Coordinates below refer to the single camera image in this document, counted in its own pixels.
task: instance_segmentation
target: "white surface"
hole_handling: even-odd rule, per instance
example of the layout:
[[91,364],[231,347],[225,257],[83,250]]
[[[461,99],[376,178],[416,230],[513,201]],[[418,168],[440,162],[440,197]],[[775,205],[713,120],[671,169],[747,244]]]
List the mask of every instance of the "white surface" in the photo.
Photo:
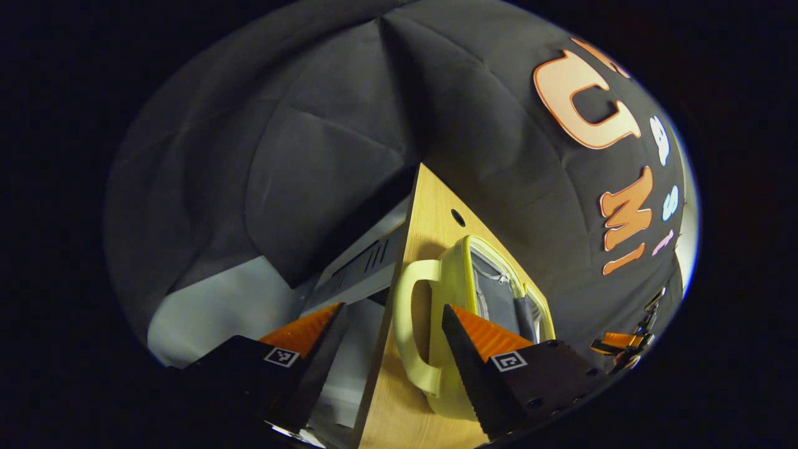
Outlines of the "white surface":
[[232,336],[257,340],[296,320],[311,285],[291,290],[265,257],[256,257],[166,296],[147,346],[163,364],[183,368]]

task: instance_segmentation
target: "black cloth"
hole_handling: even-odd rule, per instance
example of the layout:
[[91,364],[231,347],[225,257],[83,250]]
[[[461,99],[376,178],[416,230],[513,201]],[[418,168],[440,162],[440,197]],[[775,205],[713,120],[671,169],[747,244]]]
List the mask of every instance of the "black cloth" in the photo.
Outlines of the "black cloth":
[[[109,269],[142,340],[171,289],[259,254],[299,284],[409,193],[420,161],[504,243],[547,296],[558,337],[585,356],[601,361],[590,342],[630,331],[679,276],[673,242],[650,255],[681,223],[681,202],[662,220],[675,185],[683,198],[677,137],[634,79],[507,3],[403,3],[278,10],[189,62],[144,107],[105,214]],[[531,82],[562,50],[610,84],[577,94],[579,112],[600,121],[622,100],[640,138],[594,150],[563,131]],[[666,167],[653,116],[669,135]],[[651,225],[607,252],[599,198],[647,165]],[[641,259],[602,274],[641,243]]]

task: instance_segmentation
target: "wooden surface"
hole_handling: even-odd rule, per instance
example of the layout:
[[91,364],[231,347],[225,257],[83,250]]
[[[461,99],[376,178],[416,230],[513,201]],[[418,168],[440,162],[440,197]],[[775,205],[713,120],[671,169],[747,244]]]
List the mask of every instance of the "wooden surface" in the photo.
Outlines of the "wooden surface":
[[[457,224],[452,209],[463,217],[465,227]],[[437,259],[460,238],[474,234],[504,254],[522,283],[534,285],[482,221],[423,164],[418,170],[405,223],[408,223],[405,251],[400,255],[401,263],[397,264],[392,284],[410,262]],[[377,350],[358,412],[354,446],[463,449],[486,443],[488,437],[480,429],[479,423],[435,414],[429,408],[424,393],[407,379],[393,341],[393,292],[390,298],[385,307]],[[429,352],[429,304],[429,286],[420,282],[413,290],[413,329],[419,352],[425,360]]]

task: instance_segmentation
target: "hole in wooden board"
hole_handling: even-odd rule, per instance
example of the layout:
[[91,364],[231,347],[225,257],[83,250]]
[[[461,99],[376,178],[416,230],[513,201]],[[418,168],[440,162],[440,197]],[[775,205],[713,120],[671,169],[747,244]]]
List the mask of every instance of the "hole in wooden board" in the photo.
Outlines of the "hole in wooden board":
[[459,212],[452,209],[452,217],[454,217],[454,221],[456,221],[461,228],[465,228],[465,220],[463,220],[463,216],[461,216]]

